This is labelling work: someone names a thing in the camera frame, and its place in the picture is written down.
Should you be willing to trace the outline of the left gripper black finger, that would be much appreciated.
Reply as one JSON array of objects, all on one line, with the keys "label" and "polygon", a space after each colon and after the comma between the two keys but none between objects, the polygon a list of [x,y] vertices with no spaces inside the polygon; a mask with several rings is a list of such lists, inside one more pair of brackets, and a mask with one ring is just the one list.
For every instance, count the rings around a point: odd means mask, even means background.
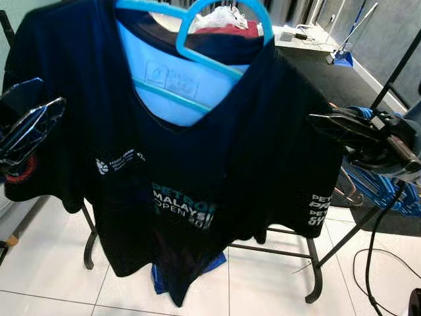
[{"label": "left gripper black finger", "polygon": [[18,82],[0,93],[0,129],[15,126],[23,120],[23,126],[36,126],[43,116],[40,106],[45,103],[45,82],[32,78]]},{"label": "left gripper black finger", "polygon": [[45,141],[63,117],[66,99],[54,100],[24,112],[14,123],[0,128],[0,165],[21,165]]}]

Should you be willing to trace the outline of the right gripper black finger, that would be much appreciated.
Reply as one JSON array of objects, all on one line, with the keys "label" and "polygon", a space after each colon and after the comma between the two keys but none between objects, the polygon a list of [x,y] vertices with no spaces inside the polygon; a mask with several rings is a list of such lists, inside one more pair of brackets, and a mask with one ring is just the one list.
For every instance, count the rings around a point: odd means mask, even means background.
[{"label": "right gripper black finger", "polygon": [[354,115],[309,115],[309,122],[322,134],[345,144],[361,149],[373,144],[373,129]]},{"label": "right gripper black finger", "polygon": [[329,114],[329,124],[335,128],[374,128],[366,109],[356,107],[335,108]]}]

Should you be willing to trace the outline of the black printed t-shirt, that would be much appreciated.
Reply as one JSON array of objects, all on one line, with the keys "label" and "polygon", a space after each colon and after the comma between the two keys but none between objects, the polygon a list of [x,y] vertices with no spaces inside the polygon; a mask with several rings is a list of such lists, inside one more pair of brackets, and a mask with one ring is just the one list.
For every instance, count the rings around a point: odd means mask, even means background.
[{"label": "black printed t-shirt", "polygon": [[180,307],[235,240],[263,242],[272,224],[318,237],[343,150],[308,121],[330,103],[276,45],[190,33],[184,45],[234,80],[184,57],[177,36],[117,0],[25,13],[4,87],[39,78],[66,108],[4,196],[89,205],[114,273],[153,265]]}]

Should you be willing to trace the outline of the teal plastic hanger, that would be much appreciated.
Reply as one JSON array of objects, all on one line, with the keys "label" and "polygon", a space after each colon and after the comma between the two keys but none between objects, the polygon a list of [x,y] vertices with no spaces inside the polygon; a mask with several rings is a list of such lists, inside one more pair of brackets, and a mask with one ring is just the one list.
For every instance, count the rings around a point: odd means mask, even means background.
[{"label": "teal plastic hanger", "polygon": [[[174,47],[178,51],[178,54],[183,55],[183,57],[189,59],[190,61],[195,61],[195,63],[198,63],[199,65],[210,67],[214,71],[225,74],[233,81],[237,81],[243,76],[242,72],[238,71],[234,67],[220,63],[220,61],[211,59],[207,55],[203,55],[198,51],[187,48],[186,46],[186,40],[189,36],[189,27],[192,24],[193,19],[195,19],[195,15],[205,7],[218,2],[220,2],[220,0],[197,0],[188,9],[183,9],[174,7],[170,4],[149,2],[147,0],[116,0],[115,8],[162,13],[164,15],[180,18],[181,24],[178,28],[178,33],[174,43]],[[274,36],[270,13],[268,13],[267,9],[264,8],[264,4],[262,4],[262,2],[259,0],[240,0],[240,2],[252,9],[259,19],[262,25],[262,32],[264,33],[262,36],[262,44],[264,46],[274,45],[276,42],[276,37]],[[195,109],[202,114],[211,111],[210,107],[202,105],[198,102],[194,102],[176,93],[169,92],[168,90],[165,90],[165,88],[153,86],[152,84],[148,84],[147,82],[139,80],[135,77],[132,78],[132,80],[135,84],[135,87],[165,97],[165,99],[178,103],[181,106]]]}]

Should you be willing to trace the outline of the blue plastic hanger bundle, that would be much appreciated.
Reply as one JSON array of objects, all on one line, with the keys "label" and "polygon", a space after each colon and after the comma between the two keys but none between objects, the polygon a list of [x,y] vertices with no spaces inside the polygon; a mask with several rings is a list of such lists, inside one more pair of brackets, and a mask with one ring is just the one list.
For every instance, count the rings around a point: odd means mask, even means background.
[{"label": "blue plastic hanger bundle", "polygon": [[[348,160],[343,160],[342,169],[350,177],[350,183],[362,196],[369,199],[378,207],[387,207],[398,190],[398,180],[366,171],[361,167],[352,165]],[[407,217],[421,217],[420,186],[409,182],[404,187],[400,198],[392,205],[391,210],[402,213]]]}]

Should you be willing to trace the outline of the blue mop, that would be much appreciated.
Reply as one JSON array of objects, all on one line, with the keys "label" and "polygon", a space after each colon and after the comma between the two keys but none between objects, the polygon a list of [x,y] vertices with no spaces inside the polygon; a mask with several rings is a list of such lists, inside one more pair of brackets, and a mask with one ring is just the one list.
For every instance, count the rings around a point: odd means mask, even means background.
[{"label": "blue mop", "polygon": [[354,66],[352,54],[351,51],[349,51],[349,40],[356,31],[362,29],[362,25],[366,23],[367,19],[370,18],[370,15],[373,15],[373,12],[376,12],[376,9],[379,6],[379,3],[374,3],[368,11],[366,11],[366,14],[363,15],[362,13],[366,8],[366,4],[367,0],[363,0],[360,10],[358,11],[358,15],[349,30],[348,36],[341,42],[341,44],[337,44],[336,48],[331,52],[327,59],[328,64],[346,67]]}]

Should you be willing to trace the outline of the white low shelf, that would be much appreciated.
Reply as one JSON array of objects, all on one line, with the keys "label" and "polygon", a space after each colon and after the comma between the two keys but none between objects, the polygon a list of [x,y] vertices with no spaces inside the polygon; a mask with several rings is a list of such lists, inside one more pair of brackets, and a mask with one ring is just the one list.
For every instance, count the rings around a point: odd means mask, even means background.
[{"label": "white low shelf", "polygon": [[295,27],[273,25],[272,30],[276,37],[276,46],[328,53],[339,48],[339,43],[320,25],[298,24]]}]

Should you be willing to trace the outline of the red garment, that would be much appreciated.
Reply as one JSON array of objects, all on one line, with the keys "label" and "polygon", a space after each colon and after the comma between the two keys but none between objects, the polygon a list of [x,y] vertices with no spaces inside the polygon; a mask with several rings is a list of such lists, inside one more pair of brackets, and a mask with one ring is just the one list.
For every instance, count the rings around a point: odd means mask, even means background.
[{"label": "red garment", "polygon": [[264,35],[256,21],[228,23],[226,21],[199,21],[189,28],[190,34],[233,34],[244,38],[259,38]]}]

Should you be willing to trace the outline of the black metal clothes rack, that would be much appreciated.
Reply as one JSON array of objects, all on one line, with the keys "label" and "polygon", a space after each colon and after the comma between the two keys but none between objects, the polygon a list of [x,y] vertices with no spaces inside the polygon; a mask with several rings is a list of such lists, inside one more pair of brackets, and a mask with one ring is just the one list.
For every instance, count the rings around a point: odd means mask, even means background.
[{"label": "black metal clothes rack", "polygon": [[195,122],[171,123],[135,87],[123,39],[82,94],[92,122],[80,146],[82,193],[114,273],[157,264],[172,285],[189,282],[236,240],[264,243],[280,225],[307,241],[314,286],[305,300],[314,303],[324,286],[314,240],[346,151],[307,117],[334,107],[286,55],[265,46],[237,81],[189,74],[216,107]]}]

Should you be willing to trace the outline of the white plastic bag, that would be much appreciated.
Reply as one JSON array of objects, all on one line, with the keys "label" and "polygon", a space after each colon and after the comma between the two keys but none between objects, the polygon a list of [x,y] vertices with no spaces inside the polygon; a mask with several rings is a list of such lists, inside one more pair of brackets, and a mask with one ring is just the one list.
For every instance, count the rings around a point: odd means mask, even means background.
[{"label": "white plastic bag", "polygon": [[249,21],[238,8],[223,5],[213,9],[213,12],[207,15],[196,15],[195,21],[190,26],[190,31],[205,28],[221,28],[232,25],[237,29],[249,29]]}]

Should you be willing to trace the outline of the blue crumpled cloth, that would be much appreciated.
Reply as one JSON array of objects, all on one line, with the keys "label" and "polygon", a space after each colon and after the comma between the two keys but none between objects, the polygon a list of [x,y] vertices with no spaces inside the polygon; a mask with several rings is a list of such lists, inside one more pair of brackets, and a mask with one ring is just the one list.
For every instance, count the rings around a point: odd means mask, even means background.
[{"label": "blue crumpled cloth", "polygon": [[226,256],[224,252],[219,253],[214,259],[208,261],[207,264],[189,280],[189,282],[184,278],[177,279],[178,285],[172,284],[171,277],[166,274],[163,268],[160,265],[157,265],[157,263],[153,263],[151,265],[151,282],[153,283],[155,293],[158,295],[171,293],[174,290],[178,290],[178,292],[187,292],[187,289],[189,289],[199,277],[216,270],[226,262],[228,262],[228,256]]}]

